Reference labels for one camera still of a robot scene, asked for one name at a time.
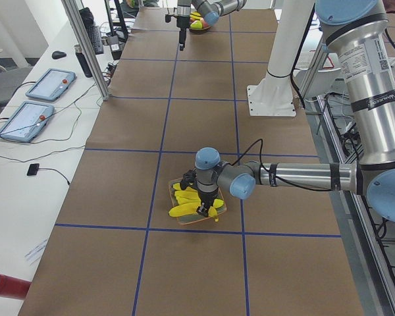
black mouse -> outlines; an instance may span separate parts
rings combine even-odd
[[[60,58],[66,57],[66,56],[67,56],[67,54],[64,51],[54,51],[51,54],[52,59],[60,59]]]

red cylinder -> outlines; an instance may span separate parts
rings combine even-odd
[[[24,300],[28,293],[31,282],[13,278],[7,275],[0,275],[0,296],[2,298],[16,298]]]

blue tablet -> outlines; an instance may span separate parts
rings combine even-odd
[[[28,143],[36,137],[54,113],[54,106],[25,101],[0,128],[0,138]]]
[[[55,101],[75,79],[73,71],[50,68],[25,95],[33,99]]]

white desk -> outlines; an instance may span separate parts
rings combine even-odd
[[[74,71],[77,79],[54,102],[56,111],[72,103],[94,83],[92,78],[84,76],[80,68],[73,48],[76,43],[67,22],[25,80],[36,81],[48,68]],[[53,60],[51,54],[55,50],[66,52],[67,57]],[[105,54],[97,55],[101,69],[105,69],[107,63],[113,61],[108,47],[104,47],[104,52]],[[24,93],[29,87],[22,87],[17,91],[0,117],[9,117],[27,99]],[[0,155],[27,160],[52,151],[83,146],[99,111],[99,97],[98,89],[93,87],[85,97],[76,102],[82,115],[71,139],[42,144],[12,144],[0,140]],[[72,105],[55,115],[34,142],[68,137],[78,114],[79,110]],[[83,149],[67,151],[34,162],[39,163],[40,168],[57,169],[72,180],[82,152]],[[39,260],[29,265],[24,256],[49,237],[68,190],[64,178],[54,171],[39,171],[37,176],[27,177],[29,164],[0,158],[0,273],[25,280],[33,279]],[[17,315],[21,306],[22,301],[0,298],[0,316]]]

office chair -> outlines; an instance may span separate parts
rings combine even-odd
[[[32,67],[7,70],[0,66],[0,112],[13,96],[13,92],[23,83]]]

